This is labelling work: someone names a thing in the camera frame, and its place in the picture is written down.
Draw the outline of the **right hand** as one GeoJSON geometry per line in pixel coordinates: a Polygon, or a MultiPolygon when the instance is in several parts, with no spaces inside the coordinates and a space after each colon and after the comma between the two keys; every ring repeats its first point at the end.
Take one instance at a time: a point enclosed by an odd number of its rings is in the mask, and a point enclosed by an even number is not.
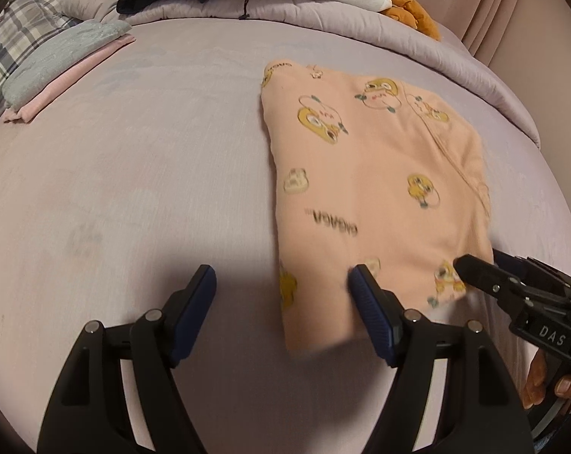
{"type": "MultiPolygon", "coordinates": [[[[523,408],[531,409],[540,405],[546,396],[547,390],[547,364],[545,353],[538,350],[529,366],[526,383],[520,391],[523,408]]],[[[571,375],[563,376],[554,388],[555,395],[563,400],[571,400],[571,375]]]]}

